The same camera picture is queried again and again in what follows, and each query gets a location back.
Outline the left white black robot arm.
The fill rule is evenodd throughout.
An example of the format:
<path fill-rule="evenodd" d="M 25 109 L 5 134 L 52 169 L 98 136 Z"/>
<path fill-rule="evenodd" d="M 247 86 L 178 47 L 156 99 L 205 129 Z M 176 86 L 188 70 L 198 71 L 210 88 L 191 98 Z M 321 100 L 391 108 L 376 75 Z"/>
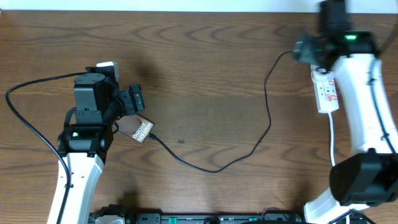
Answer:
<path fill-rule="evenodd" d="M 139 85 L 120 90 L 115 62 L 102 62 L 74 80 L 76 106 L 58 137 L 61 161 L 48 223 L 87 223 L 96 184 L 113 141 L 113 125 L 144 109 Z"/>

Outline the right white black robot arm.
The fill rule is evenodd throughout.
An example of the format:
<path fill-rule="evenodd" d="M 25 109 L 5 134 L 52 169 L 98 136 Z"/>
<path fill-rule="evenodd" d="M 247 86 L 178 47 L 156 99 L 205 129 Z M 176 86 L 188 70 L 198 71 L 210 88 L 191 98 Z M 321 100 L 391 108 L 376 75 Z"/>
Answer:
<path fill-rule="evenodd" d="M 334 82 L 345 105 L 352 156 L 335 164 L 329 187 L 304 205 L 307 223 L 336 223 L 397 199 L 397 128 L 382 82 L 372 33 L 354 30 L 344 1 L 322 1 L 318 35 L 295 44 L 294 59 Z"/>

